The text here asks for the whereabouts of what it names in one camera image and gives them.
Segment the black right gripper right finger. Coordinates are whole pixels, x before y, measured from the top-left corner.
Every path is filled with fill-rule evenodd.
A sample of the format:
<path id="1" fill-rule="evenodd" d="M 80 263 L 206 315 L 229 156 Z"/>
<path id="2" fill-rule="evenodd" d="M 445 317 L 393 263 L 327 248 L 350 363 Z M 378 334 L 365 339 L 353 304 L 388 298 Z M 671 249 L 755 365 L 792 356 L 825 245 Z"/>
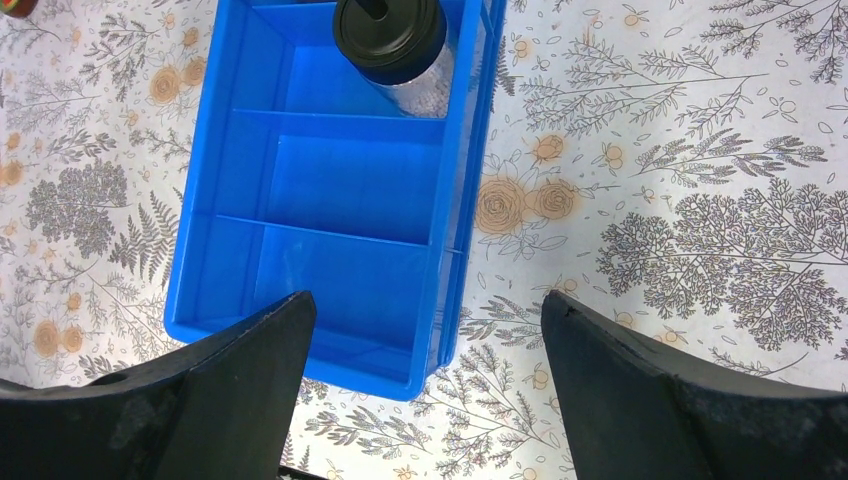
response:
<path id="1" fill-rule="evenodd" d="M 847 397 L 727 369 L 558 291 L 541 331 L 581 479 L 843 479 Z"/>

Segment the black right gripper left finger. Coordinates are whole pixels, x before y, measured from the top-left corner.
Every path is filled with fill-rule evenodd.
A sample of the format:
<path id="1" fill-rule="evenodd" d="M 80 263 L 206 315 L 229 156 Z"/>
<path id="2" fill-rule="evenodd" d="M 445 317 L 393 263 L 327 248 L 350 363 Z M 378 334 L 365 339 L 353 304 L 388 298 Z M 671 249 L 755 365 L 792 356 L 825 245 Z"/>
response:
<path id="1" fill-rule="evenodd" d="M 273 479 L 316 321 L 296 292 L 87 385 L 1 384 L 5 479 Z"/>

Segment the blue plastic divided bin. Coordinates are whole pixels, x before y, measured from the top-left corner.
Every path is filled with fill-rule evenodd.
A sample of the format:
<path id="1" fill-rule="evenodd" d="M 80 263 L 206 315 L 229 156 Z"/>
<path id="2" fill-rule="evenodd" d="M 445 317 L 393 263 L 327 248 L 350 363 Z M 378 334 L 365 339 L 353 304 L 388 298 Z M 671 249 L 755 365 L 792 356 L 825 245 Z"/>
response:
<path id="1" fill-rule="evenodd" d="M 506 5 L 447 1 L 449 111 L 403 115 L 342 56 L 331 1 L 218 4 L 163 324 L 191 343 L 295 291 L 305 376 L 397 401 L 448 365 Z"/>

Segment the brown sauce bottle yellow cap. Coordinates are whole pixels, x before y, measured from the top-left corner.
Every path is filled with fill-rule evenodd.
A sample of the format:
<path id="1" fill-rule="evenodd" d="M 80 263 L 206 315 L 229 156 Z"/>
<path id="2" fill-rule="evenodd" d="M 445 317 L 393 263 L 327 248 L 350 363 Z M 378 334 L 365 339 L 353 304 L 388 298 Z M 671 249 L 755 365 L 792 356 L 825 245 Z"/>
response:
<path id="1" fill-rule="evenodd" d="M 12 18 L 26 18 L 37 3 L 38 0 L 1 0 L 0 10 L 3 15 Z"/>

